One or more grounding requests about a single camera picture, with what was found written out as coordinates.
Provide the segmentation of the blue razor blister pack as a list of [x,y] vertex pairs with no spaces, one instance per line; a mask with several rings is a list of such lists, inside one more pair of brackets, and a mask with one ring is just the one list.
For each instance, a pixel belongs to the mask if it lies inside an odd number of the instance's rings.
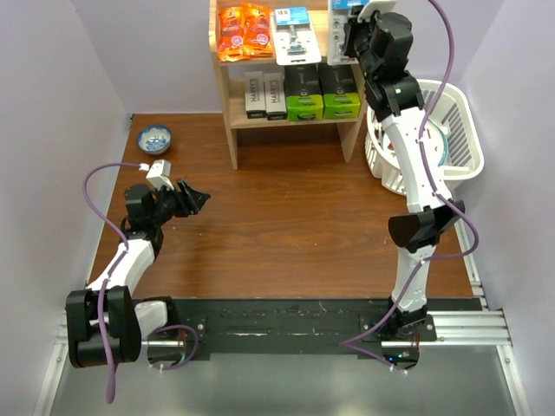
[[330,66],[350,65],[355,62],[344,54],[345,30],[352,10],[361,10],[369,1],[329,0],[328,1],[328,42],[327,64]]
[[322,60],[317,34],[306,7],[274,9],[271,30],[277,65],[318,64]]

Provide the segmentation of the black green razor box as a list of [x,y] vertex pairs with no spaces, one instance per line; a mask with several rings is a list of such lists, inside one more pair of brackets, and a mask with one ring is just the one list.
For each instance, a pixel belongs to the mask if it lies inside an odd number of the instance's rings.
[[288,121],[323,118],[323,95],[316,64],[287,66],[284,87]]
[[357,118],[361,100],[351,66],[332,66],[322,62],[318,73],[323,93],[323,117],[326,120]]

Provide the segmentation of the orange razor bag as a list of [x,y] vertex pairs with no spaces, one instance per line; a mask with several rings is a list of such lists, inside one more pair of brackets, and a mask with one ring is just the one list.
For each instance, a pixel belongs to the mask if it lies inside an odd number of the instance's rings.
[[245,13],[242,6],[225,8],[219,12],[218,58],[221,62],[248,59],[244,51]]
[[245,34],[243,52],[250,58],[270,58],[274,55],[271,42],[271,9],[243,2]]

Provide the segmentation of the white Harry's razor box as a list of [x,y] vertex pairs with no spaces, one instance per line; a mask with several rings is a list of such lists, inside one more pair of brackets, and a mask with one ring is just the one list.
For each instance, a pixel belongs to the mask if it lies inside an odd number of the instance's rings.
[[264,74],[264,95],[267,120],[286,120],[287,107],[281,73]]

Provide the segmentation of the silver Harry's razor box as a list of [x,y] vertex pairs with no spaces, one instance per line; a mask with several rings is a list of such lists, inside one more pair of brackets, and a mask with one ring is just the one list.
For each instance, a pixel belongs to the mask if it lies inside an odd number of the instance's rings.
[[248,119],[266,117],[264,74],[262,71],[245,73],[245,112]]

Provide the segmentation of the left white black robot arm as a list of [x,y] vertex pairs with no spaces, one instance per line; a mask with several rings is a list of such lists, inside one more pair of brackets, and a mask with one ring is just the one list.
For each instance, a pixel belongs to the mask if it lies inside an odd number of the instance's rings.
[[86,289],[70,292],[66,298],[69,359],[76,368],[108,363],[101,318],[115,364],[136,361],[141,342],[150,334],[170,340],[180,329],[171,297],[135,302],[132,294],[160,253],[162,226],[174,217],[199,214],[211,195],[194,190],[180,179],[174,189],[165,185],[158,190],[145,184],[132,185],[124,197],[127,216],[120,231],[127,239],[120,242],[114,258],[94,282]]

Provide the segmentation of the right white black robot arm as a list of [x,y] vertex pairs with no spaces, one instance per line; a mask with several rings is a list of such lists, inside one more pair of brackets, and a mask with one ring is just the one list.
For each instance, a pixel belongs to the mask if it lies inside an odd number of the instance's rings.
[[419,82],[407,71],[413,43],[412,23],[395,12],[374,11],[362,17],[353,9],[345,25],[345,54],[357,59],[364,75],[366,100],[384,133],[393,144],[406,190],[408,211],[388,221],[391,239],[398,248],[395,287],[389,310],[372,328],[343,346],[387,329],[404,341],[417,330],[428,312],[426,289],[429,263],[441,234],[464,212],[439,181],[439,167],[426,160],[421,127],[427,116]]

